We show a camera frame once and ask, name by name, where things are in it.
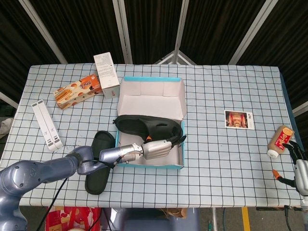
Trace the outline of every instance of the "table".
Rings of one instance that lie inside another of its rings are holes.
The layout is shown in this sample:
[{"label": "table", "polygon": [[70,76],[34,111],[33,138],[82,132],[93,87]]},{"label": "table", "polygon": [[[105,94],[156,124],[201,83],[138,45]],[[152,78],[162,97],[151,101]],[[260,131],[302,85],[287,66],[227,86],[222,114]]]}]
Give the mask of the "table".
[{"label": "table", "polygon": [[[209,207],[299,205],[295,189],[274,180],[271,170],[292,179],[287,152],[267,156],[267,144],[279,125],[290,125],[280,72],[266,66],[115,65],[123,76],[180,77],[186,86],[185,167],[144,169],[116,167],[105,191],[90,195],[85,176],[70,177],[55,205],[93,207]],[[0,163],[3,169],[20,160],[46,161],[91,145],[98,130],[113,135],[118,99],[96,95],[62,111],[53,91],[97,73],[95,64],[37,65],[29,70]],[[64,147],[51,153],[31,104],[43,99]],[[225,129],[224,110],[253,112],[255,130]],[[51,203],[63,181],[42,184],[25,194],[21,205]]]}]

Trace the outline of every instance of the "black slipper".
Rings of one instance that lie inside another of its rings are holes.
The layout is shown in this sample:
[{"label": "black slipper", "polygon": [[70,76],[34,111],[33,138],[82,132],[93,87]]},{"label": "black slipper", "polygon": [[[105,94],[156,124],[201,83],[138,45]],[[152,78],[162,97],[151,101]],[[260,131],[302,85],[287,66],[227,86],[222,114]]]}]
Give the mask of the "black slipper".
[{"label": "black slipper", "polygon": [[[98,131],[92,142],[93,157],[95,160],[100,158],[103,149],[114,148],[116,141],[108,131]],[[93,195],[101,194],[107,184],[110,167],[104,167],[86,176],[86,191]]]}]

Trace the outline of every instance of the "yellow floor marking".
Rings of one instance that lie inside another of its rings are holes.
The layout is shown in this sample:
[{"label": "yellow floor marking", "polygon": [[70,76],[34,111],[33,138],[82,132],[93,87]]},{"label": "yellow floor marking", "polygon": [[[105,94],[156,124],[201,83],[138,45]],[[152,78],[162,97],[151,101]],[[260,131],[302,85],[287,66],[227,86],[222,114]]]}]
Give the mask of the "yellow floor marking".
[{"label": "yellow floor marking", "polygon": [[248,208],[247,207],[242,207],[242,217],[243,217],[244,231],[250,231],[249,216],[248,216]]}]

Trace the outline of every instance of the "orange snack box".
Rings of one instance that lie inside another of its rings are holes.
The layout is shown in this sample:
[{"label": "orange snack box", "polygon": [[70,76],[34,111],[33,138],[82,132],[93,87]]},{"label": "orange snack box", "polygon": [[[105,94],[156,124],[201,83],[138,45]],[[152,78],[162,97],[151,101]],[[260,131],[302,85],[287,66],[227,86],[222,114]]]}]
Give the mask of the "orange snack box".
[{"label": "orange snack box", "polygon": [[90,75],[64,88],[59,88],[53,92],[53,95],[58,106],[65,109],[101,92],[102,88],[97,76]]}]

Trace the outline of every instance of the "plastic bottle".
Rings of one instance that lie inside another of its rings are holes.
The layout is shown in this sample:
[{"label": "plastic bottle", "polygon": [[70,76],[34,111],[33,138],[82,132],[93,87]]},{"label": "plastic bottle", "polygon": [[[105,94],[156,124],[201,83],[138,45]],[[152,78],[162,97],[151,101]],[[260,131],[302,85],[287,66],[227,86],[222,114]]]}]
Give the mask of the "plastic bottle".
[{"label": "plastic bottle", "polygon": [[268,155],[277,158],[279,154],[283,153],[285,147],[282,144],[288,143],[293,134],[294,131],[286,125],[280,126],[268,144]]}]

